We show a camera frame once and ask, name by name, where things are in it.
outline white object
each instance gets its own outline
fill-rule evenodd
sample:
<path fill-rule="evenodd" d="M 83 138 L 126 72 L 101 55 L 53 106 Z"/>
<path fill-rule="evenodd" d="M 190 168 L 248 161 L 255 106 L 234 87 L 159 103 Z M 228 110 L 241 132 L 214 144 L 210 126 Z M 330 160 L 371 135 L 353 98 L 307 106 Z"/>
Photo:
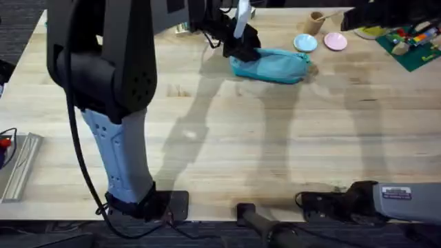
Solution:
<path fill-rule="evenodd" d="M 409 51 L 410 45 L 400 41 L 393 49 L 392 54 L 394 55 L 403 55 Z"/>
<path fill-rule="evenodd" d="M 245 26 L 248 23 L 248 20 L 251 18 L 251 5 L 249 4 L 249 0 L 240 0 L 237 5 L 236 11 L 236 19 L 237 24 L 234 29 L 234 38 L 239 39 L 243 35 L 243 31 L 245 30 Z"/>

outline black cable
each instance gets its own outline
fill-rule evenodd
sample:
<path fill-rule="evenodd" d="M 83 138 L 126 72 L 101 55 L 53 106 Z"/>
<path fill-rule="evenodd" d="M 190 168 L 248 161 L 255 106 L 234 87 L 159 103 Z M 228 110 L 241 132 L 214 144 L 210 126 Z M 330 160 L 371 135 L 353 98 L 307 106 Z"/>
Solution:
<path fill-rule="evenodd" d="M 16 127 L 11 127 L 8 130 L 2 131 L 0 132 L 0 135 L 4 135 L 5 133 L 9 132 L 9 131 L 14 131 L 14 134 L 12 135 L 13 139 L 14 139 L 14 149 L 12 150 L 11 155 L 9 156 L 9 158 L 7 159 L 6 162 L 4 162 L 2 165 L 0 165 L 0 169 L 3 169 L 4 167 L 6 167 L 6 165 L 8 165 L 8 163 L 12 160 L 12 158 L 14 158 L 15 152 L 17 150 L 17 128 Z"/>
<path fill-rule="evenodd" d="M 178 234 L 189 238 L 191 240 L 204 240 L 204 239 L 215 239 L 218 238 L 220 239 L 220 241 L 222 241 L 222 246 L 224 248 L 228 248 L 228 244 L 227 241 L 225 240 L 225 237 L 219 236 L 219 235 L 201 235 L 201 236 L 191 236 L 189 234 L 187 234 L 186 232 L 182 231 L 181 229 L 179 229 L 176 225 L 173 225 L 170 222 L 167 222 L 167 225 L 169 227 L 171 227 L 175 232 L 177 232 Z"/>
<path fill-rule="evenodd" d="M 66 93 L 66 102 L 68 105 L 68 116 L 69 116 L 69 124 L 70 124 L 70 131 L 72 133 L 72 140 L 74 143 L 75 148 L 75 154 L 76 159 L 78 160 L 79 167 L 81 169 L 81 173 L 83 174 L 84 180 L 86 182 L 86 185 L 89 188 L 89 191 L 95 200 L 95 203 L 98 205 L 98 208 L 101 212 L 101 215 L 103 216 L 103 219 L 105 221 L 105 224 L 108 226 L 110 231 L 112 231 L 115 235 L 121 238 L 125 239 L 139 239 L 146 235 L 151 234 L 152 232 L 164 227 L 164 225 L 159 225 L 157 227 L 152 228 L 151 230 L 139 234 L 136 236 L 128 236 L 125 234 L 122 234 L 120 231 L 116 230 L 115 227 L 110 222 L 107 213 L 105 212 L 105 208 L 103 206 L 103 203 L 101 202 L 98 193 L 95 190 L 95 187 L 93 185 L 92 179 L 90 178 L 88 169 L 85 165 L 84 157 L 83 157 L 83 151 L 81 150 L 81 143 L 78 135 L 78 127 L 76 124 L 76 117 L 75 117 L 75 108 L 74 108 L 74 92 L 73 92 L 73 86 L 72 86 L 72 68 L 71 68 L 71 40 L 73 36 L 73 29 L 76 19 L 76 12 L 79 9 L 79 5 L 81 4 L 81 0 L 76 0 L 73 3 L 72 11 L 69 16 L 69 22 L 68 22 L 68 30 L 67 30 L 67 37 L 64 47 L 64 63 L 65 63 L 65 80 L 66 83 L 64 84 L 64 90 Z"/>

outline wooden cup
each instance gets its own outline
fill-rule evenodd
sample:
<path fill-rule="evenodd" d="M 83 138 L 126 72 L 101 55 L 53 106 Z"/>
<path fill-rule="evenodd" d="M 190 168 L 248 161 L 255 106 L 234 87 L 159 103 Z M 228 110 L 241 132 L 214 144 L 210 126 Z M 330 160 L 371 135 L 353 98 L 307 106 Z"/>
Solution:
<path fill-rule="evenodd" d="M 318 34 L 318 31 L 320 31 L 323 23 L 325 20 L 319 20 L 317 19 L 323 17 L 323 13 L 319 11 L 311 12 L 311 14 L 308 16 L 306 22 L 305 22 L 305 28 L 303 29 L 303 32 L 305 34 L 310 34 L 312 36 Z"/>

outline label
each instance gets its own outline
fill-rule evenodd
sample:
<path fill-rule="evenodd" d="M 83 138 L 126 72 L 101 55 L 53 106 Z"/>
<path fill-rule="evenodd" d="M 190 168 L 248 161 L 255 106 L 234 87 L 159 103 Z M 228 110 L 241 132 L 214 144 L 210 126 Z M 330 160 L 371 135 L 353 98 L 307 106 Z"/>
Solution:
<path fill-rule="evenodd" d="M 412 200 L 410 187 L 382 187 L 383 198 L 396 200 Z"/>

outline blue cloth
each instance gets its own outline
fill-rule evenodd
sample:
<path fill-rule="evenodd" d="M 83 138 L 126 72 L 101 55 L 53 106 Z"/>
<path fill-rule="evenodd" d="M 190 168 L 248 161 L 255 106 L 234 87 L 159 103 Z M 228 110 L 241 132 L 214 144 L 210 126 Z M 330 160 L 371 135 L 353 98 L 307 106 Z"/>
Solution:
<path fill-rule="evenodd" d="M 236 76 L 294 84 L 308 73 L 310 61 L 307 54 L 278 49 L 256 50 L 262 56 L 257 61 L 243 62 L 232 56 L 229 58 L 229 64 Z"/>

